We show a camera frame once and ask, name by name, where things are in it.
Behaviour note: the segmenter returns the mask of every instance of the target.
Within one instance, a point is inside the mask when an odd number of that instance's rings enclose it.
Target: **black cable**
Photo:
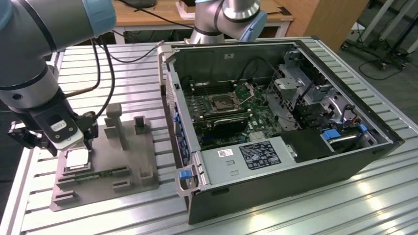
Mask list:
[[[363,65],[370,64],[370,63],[374,63],[374,62],[377,62],[377,61],[378,61],[378,60],[365,62],[365,63],[362,63],[361,66],[358,67],[359,72],[361,72],[367,78],[370,78],[371,80],[383,81],[383,80],[389,79],[390,77],[395,76],[398,73],[402,72],[402,70],[401,70],[399,72],[395,72],[394,74],[389,75],[389,76],[385,77],[385,78],[374,78],[374,77],[369,76],[369,75],[361,70],[361,67],[362,67]]]
[[[135,8],[135,9],[136,9],[135,11],[143,11],[143,12],[148,13],[150,15],[152,15],[152,16],[160,18],[162,20],[167,21],[168,23],[172,23],[172,24],[180,25],[180,26],[183,26],[183,27],[186,27],[186,28],[194,29],[194,27],[191,27],[191,26],[188,26],[188,25],[184,25],[184,24],[182,24],[182,23],[174,22],[174,21],[166,19],[164,17],[156,15],[155,13],[152,13],[152,12],[150,12],[150,11],[142,9],[142,8],[135,7],[132,4],[127,3],[124,0],[119,0],[119,1],[122,1],[122,2],[123,2],[126,5],[128,5],[130,7]]]
[[[373,54],[370,51],[366,51],[363,48],[355,46],[355,45],[351,45],[357,50],[361,50],[362,52],[366,52],[367,54],[373,55],[374,57],[377,57],[378,61],[382,61],[381,57],[377,56],[375,54]]]
[[[76,95],[84,94],[87,92],[91,92],[95,90],[99,85],[100,85],[100,80],[102,80],[102,71],[100,71],[100,61],[99,61],[99,54],[98,54],[98,48],[96,48],[96,42],[94,40],[90,40],[91,46],[92,46],[92,51],[94,51],[94,56],[96,60],[96,68],[98,68],[98,79],[96,79],[96,84],[92,87],[84,88],[82,90],[74,91],[71,93],[66,94],[66,98],[74,97]]]
[[[297,121],[290,121],[289,119],[286,119],[286,118],[283,118],[283,117],[281,117],[279,115],[277,115],[281,119],[283,119],[283,120],[286,120],[286,121],[289,121],[289,122],[293,122],[293,123],[299,123],[299,122],[297,122]]]
[[[242,71],[240,71],[240,73],[239,73],[238,79],[235,80],[235,83],[238,83],[238,82],[240,81],[240,79],[242,79],[242,77],[243,77],[243,74],[244,74],[244,71],[246,71],[246,69],[247,69],[250,63],[251,63],[254,60],[260,60],[260,61],[263,61],[263,62],[271,67],[273,71],[274,71],[277,74],[281,74],[279,71],[275,69],[274,65],[273,65],[263,57],[255,56],[255,57],[252,57],[252,58],[247,61],[247,63],[244,64],[244,66],[243,66],[243,68],[242,68]]]
[[[13,182],[13,180],[0,180],[0,184],[9,184],[12,182]]]
[[[152,47],[151,50],[150,50],[142,57],[139,57],[139,58],[135,59],[135,60],[122,60],[122,59],[118,59],[118,58],[116,58],[115,56],[112,56],[111,54],[110,54],[110,56],[111,56],[111,58],[112,58],[114,60],[116,60],[116,61],[119,61],[119,62],[122,62],[122,63],[134,63],[134,62],[142,60],[147,55],[150,55],[150,53],[151,53],[159,46],[160,46],[160,43],[158,43],[158,44],[155,45],[155,47]]]
[[[119,36],[123,36],[123,37],[124,37],[124,35],[123,35],[122,33],[116,32],[115,30],[112,30],[111,32],[115,33],[115,34],[118,34]]]
[[[306,96],[307,92],[311,90],[313,86],[315,85],[314,81],[307,85],[307,88],[306,90],[303,91],[302,95],[298,97],[297,101],[295,101],[295,106],[294,108],[297,107],[297,105],[301,104],[302,100],[303,100],[303,97]]]
[[[399,10],[402,10],[402,8],[403,8],[403,6],[405,6],[405,4],[406,4],[407,2],[409,2],[409,0],[406,0],[406,1],[405,1],[405,3],[402,4],[402,6],[401,6]],[[385,24],[385,26],[383,26],[382,30],[381,30],[381,31],[379,31],[379,33],[378,33],[379,37],[381,37],[382,32],[385,31],[385,29],[386,29],[386,27],[387,27],[389,23],[393,21],[393,19],[394,19],[395,17],[397,17],[397,15],[394,15],[394,16],[391,17],[391,19],[386,22],[386,24]]]
[[[128,31],[130,34],[134,34],[134,35],[139,35],[143,31],[139,31],[138,33],[132,33],[131,31]]]
[[[144,9],[136,8],[136,11],[143,11],[143,12],[148,13],[150,15],[152,15],[152,16],[160,18],[162,20],[167,21],[168,23],[172,23],[172,24],[176,24],[176,25],[183,26],[183,27],[186,27],[186,28],[194,29],[194,27],[191,27],[191,26],[188,26],[188,25],[184,25],[184,24],[182,24],[182,23],[174,22],[174,21],[166,19],[164,17],[162,17],[162,16],[154,14],[152,12],[150,12],[150,11],[147,11],[147,10],[144,10]]]
[[[405,28],[405,30],[402,31],[402,33],[399,34],[399,37],[393,45],[393,48],[390,50],[390,53],[395,54],[397,50],[399,48],[399,46],[403,43],[403,40],[406,39],[407,35],[410,34],[411,30],[414,29],[414,27],[417,26],[418,23],[418,12],[413,18],[414,20],[409,23],[407,27]]]
[[[98,48],[96,48],[96,42],[94,40],[90,41],[92,45],[92,51],[94,51],[94,57],[96,60],[96,67],[98,67],[98,79],[96,79],[96,84],[94,85],[92,89],[96,89],[100,85],[100,80],[102,80],[102,71],[100,71],[100,60],[99,60],[99,53],[98,53]]]
[[[107,96],[107,99],[106,99],[106,102],[103,104],[103,107],[100,109],[100,111],[98,112],[96,116],[95,116],[95,119],[98,119],[100,117],[100,115],[103,114],[110,102],[111,102],[111,99],[112,99],[112,96],[114,96],[114,91],[115,91],[115,83],[116,83],[116,78],[115,78],[115,70],[114,70],[114,64],[112,64],[112,59],[111,59],[111,53],[110,53],[110,50],[107,48],[107,44],[103,40],[102,37],[99,37],[100,39],[100,42],[103,44],[103,50],[104,50],[104,53],[106,53],[106,57],[107,57],[107,61],[110,63],[110,70],[111,70],[111,80],[112,80],[112,83],[111,83],[111,91],[110,91],[110,94]]]
[[[155,34],[155,31],[152,31],[152,33],[151,33],[151,35],[150,35],[148,39],[147,39],[147,40],[144,40],[144,43],[148,43],[148,42],[150,42],[150,40],[151,40],[151,39],[152,39],[152,37],[154,37],[154,34]]]
[[[350,104],[346,104],[345,107],[342,108],[342,111],[341,111],[341,118],[339,118],[339,122],[341,122],[341,123],[343,123],[345,115],[346,115],[346,110],[347,110],[349,107],[350,107]]]
[[[363,38],[361,37],[361,33],[359,33],[359,23],[357,22],[357,24],[358,24],[358,36],[359,36],[359,42],[361,42],[361,44],[362,45],[365,45],[365,41],[363,41]]]

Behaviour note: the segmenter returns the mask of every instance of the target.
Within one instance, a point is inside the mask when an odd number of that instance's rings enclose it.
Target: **side panel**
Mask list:
[[[346,180],[395,147],[397,145],[385,145],[373,152],[334,158],[318,164],[202,192],[191,198],[188,224],[203,222]]]

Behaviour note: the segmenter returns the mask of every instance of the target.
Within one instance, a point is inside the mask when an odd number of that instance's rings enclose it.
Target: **barcode sticker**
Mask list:
[[[232,149],[220,150],[220,151],[218,151],[218,154],[219,154],[219,157],[220,157],[220,158],[223,158],[223,157],[226,157],[226,156],[231,156],[231,155],[234,155]]]

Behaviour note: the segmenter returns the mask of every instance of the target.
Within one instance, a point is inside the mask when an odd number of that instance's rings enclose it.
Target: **floor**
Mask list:
[[[373,17],[375,16],[379,10],[379,6],[374,9],[366,9],[359,18],[361,23],[367,26],[371,22]],[[375,31],[379,32],[385,26],[385,23],[394,16],[393,13],[387,12],[381,20]],[[406,28],[409,22],[402,20],[399,26],[391,33],[389,37],[389,42],[393,44],[398,35],[402,33]],[[188,32],[175,32],[172,34],[171,31],[160,31],[156,33],[152,32],[142,32],[138,35],[131,35],[131,42],[156,42],[162,39],[171,38],[175,41],[182,40],[182,35],[187,35]],[[418,27],[413,30],[409,38],[402,45],[405,48],[413,44],[413,42],[418,39]],[[374,57],[355,48],[350,48],[347,51],[341,51],[338,55],[343,58],[343,60],[349,63],[349,65],[358,70],[358,67],[362,63],[374,60]],[[367,79],[370,84],[378,89],[378,91],[386,96],[386,98],[394,103],[394,105],[401,109],[401,111],[409,116],[409,118],[418,123],[418,52],[411,54],[411,58],[414,59],[414,65],[410,64],[405,70],[383,81],[375,81]],[[398,72],[397,69],[387,69],[386,71],[379,71],[373,65],[366,65],[363,67],[363,72],[375,78],[382,78],[391,75],[394,72]],[[0,219],[3,216],[3,210],[5,207],[5,202],[11,189],[11,180],[15,177],[16,168],[20,160],[21,150],[20,145],[8,138],[7,129],[9,122],[15,119],[12,114],[0,113],[0,149],[1,152],[5,153],[0,157]]]
[[[379,6],[377,6],[374,9],[366,9],[363,11],[359,22],[365,26],[369,25],[378,11]],[[386,22],[393,18],[393,16],[393,13],[386,12],[382,20],[379,21],[374,29],[375,32],[379,32],[382,30]],[[387,41],[391,45],[394,44],[394,41],[399,37],[405,28],[407,27],[407,24],[409,21],[402,20],[397,28],[391,32],[387,38]],[[365,44],[367,44],[374,38],[377,38],[377,34],[369,36],[369,38],[365,40]],[[415,26],[401,47],[407,49],[417,39],[418,27]],[[349,48],[347,51],[339,51],[338,55],[357,71],[359,71],[358,67],[362,63],[375,60],[374,56],[357,50],[355,48]],[[418,123],[418,52],[413,53],[410,57],[414,60],[413,63],[407,65],[407,67],[399,74],[397,74],[387,80],[375,81],[366,77],[365,78],[377,88],[377,90],[393,102],[393,104],[401,109],[401,111],[409,116],[409,118],[415,123]],[[362,67],[362,71],[374,78],[383,78],[391,75],[394,72],[398,72],[399,70],[389,68],[385,71],[381,71],[374,65],[367,64]]]

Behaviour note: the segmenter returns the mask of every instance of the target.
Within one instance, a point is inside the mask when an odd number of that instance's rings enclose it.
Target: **white label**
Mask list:
[[[64,129],[67,126],[67,122],[64,120],[59,121],[58,123],[55,123],[52,126],[51,126],[51,129],[56,132],[62,129]]]
[[[232,149],[220,150],[220,151],[218,151],[218,154],[219,154],[219,157],[220,157],[220,158],[223,158],[223,157],[226,157],[226,156],[231,156],[231,155],[234,155]]]

